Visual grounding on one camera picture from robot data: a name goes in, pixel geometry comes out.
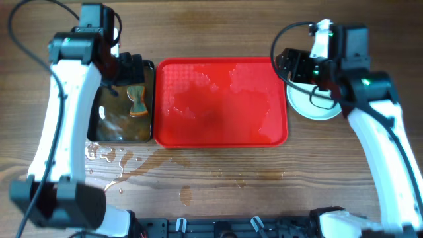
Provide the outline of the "orange green sponge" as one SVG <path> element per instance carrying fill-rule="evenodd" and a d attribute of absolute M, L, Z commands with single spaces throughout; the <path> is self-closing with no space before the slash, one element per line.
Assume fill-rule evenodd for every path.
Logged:
<path fill-rule="evenodd" d="M 142 85 L 130 86 L 127 88 L 127 96 L 132 101 L 130 108 L 131 117 L 147 116 L 148 109 L 145 104 L 146 89 Z"/>

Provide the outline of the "light blue plate back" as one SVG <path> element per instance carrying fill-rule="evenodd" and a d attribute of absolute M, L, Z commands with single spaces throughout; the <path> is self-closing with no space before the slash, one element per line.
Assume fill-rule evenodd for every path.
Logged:
<path fill-rule="evenodd" d="M 333 100 L 322 99 L 287 86 L 287 98 L 291 107 L 300 115 L 312 120 L 329 120 L 341 113 L 341 107 Z"/>

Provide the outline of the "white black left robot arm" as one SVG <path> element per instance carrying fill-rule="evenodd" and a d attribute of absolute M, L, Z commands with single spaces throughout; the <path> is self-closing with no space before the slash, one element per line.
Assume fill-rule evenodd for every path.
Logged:
<path fill-rule="evenodd" d="M 25 181 L 10 197 L 22 224 L 76 229 L 79 235 L 146 237 L 135 214 L 107 204 L 104 190 L 85 182 L 85 141 L 91 108 L 104 79 L 114 77 L 118 33 L 61 32 L 50 42 L 50 96 L 40 143 Z"/>

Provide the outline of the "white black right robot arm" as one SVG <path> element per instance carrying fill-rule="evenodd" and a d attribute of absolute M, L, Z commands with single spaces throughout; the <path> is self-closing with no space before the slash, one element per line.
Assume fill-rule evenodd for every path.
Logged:
<path fill-rule="evenodd" d="M 346 210 L 313 210 L 317 235 L 421 237 L 422 175 L 394 86 L 386 73 L 370 70 L 367 50 L 328 50 L 319 55 L 287 48 L 271 60 L 281 79 L 299 77 L 331 92 L 363 147 L 379 197 L 379 223 Z"/>

